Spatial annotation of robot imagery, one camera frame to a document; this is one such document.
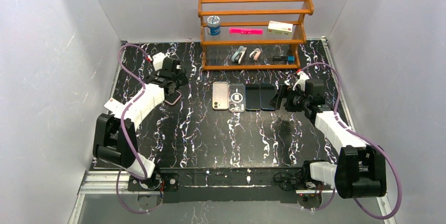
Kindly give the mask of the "beige phone case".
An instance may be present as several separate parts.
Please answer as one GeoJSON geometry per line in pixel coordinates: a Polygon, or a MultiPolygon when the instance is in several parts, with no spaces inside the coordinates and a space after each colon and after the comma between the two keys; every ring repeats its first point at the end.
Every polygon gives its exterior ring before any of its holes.
{"type": "Polygon", "coordinates": [[[212,84],[212,108],[214,110],[229,109],[229,83],[213,82],[212,84]]]}

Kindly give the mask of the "clear phone case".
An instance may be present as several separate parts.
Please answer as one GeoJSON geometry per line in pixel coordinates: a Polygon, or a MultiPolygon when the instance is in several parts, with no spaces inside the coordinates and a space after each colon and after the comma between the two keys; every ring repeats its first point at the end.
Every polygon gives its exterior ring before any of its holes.
{"type": "Polygon", "coordinates": [[[241,113],[245,111],[245,85],[229,84],[229,111],[241,113]]]}

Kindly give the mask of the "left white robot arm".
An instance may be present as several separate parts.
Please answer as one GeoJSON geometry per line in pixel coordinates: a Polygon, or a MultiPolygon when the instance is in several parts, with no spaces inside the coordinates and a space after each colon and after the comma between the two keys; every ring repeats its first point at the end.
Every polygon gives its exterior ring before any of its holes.
{"type": "Polygon", "coordinates": [[[136,130],[160,104],[175,105],[179,88],[188,83],[180,60],[163,53],[152,59],[154,71],[134,97],[124,104],[111,98],[104,105],[110,113],[98,116],[93,144],[94,158],[125,170],[149,190],[158,189],[162,179],[156,164],[139,152],[136,130]]]}

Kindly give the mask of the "dark phone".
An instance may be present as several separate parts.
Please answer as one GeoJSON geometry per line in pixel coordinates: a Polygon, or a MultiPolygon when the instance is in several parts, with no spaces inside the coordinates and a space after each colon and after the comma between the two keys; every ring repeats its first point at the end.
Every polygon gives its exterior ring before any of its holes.
{"type": "Polygon", "coordinates": [[[246,110],[247,111],[261,110],[260,85],[247,84],[245,86],[245,94],[246,94],[246,110]]]}

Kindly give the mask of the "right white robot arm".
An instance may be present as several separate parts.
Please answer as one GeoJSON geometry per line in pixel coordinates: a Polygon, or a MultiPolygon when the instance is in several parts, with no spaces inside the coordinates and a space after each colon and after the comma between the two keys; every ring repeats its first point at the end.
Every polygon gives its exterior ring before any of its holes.
{"type": "Polygon", "coordinates": [[[339,155],[337,164],[305,161],[300,180],[336,188],[341,198],[382,197],[387,191],[386,162],[377,148],[350,133],[349,127],[326,104],[323,81],[299,80],[281,85],[270,104],[302,112],[322,132],[339,155]]]}

